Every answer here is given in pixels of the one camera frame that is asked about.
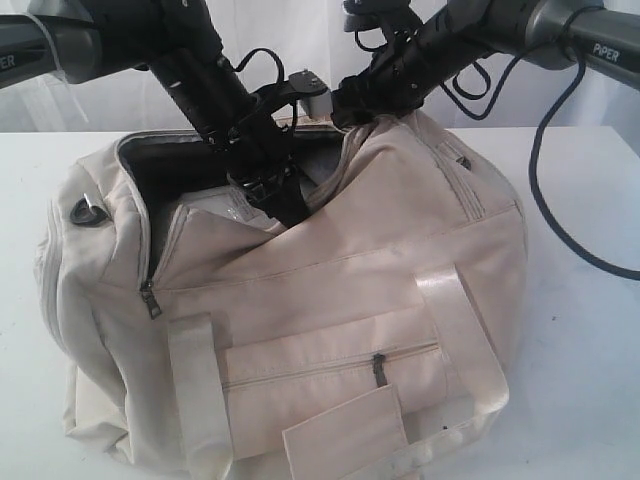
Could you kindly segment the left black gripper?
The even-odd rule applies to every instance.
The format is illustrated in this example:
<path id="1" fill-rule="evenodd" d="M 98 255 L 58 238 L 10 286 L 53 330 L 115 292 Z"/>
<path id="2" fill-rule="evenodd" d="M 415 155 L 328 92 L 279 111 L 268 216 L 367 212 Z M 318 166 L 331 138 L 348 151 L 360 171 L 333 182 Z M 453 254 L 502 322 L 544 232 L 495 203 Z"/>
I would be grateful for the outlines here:
<path id="1" fill-rule="evenodd" d="M 201 60 L 188 49 L 175 49 L 149 67 L 253 207 L 286 228 L 310 216 L 290 140 L 224 54 Z"/>

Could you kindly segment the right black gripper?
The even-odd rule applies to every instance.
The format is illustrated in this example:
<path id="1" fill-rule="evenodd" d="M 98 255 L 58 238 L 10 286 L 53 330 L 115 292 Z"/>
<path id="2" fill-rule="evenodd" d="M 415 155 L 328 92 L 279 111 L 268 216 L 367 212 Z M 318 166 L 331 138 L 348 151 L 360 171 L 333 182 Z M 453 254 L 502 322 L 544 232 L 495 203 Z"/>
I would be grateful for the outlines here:
<path id="1" fill-rule="evenodd" d="M 387 44 L 358 76 L 331 92 L 335 125 L 364 125 L 381 114 L 403 115 L 480 57 L 480 9 L 449 1 L 423 22 L 409 1 L 374 11 Z"/>

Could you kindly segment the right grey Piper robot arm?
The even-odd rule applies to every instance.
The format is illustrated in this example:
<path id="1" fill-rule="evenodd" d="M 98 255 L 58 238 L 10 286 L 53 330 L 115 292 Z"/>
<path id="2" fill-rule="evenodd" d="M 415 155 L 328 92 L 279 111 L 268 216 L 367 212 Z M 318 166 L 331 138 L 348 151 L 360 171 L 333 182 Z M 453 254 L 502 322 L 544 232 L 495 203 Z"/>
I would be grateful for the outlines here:
<path id="1" fill-rule="evenodd" d="M 340 128 L 379 115 L 405 116 L 468 66 L 508 54 L 547 70 L 584 61 L 632 88 L 639 86 L 639 18 L 601 1 L 448 1 L 422 21 L 408 1 L 346 1 L 344 29 L 380 30 L 370 65 L 332 93 Z"/>

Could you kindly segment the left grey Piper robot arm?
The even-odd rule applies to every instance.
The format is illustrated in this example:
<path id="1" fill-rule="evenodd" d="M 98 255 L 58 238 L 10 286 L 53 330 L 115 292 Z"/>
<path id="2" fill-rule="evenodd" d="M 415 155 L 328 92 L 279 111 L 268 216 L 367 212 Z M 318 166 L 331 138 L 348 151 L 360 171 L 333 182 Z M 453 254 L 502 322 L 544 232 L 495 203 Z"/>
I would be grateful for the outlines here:
<path id="1" fill-rule="evenodd" d="M 201 160 L 164 154 L 136 166 L 146 198 L 230 185 L 287 227 L 309 216 L 294 128 L 273 117 L 298 94 L 283 66 L 273 83 L 249 92 L 205 2 L 33 1 L 25 13 L 1 19 L 3 87 L 45 74 L 83 84 L 127 69 L 150 71 L 204 145 Z"/>

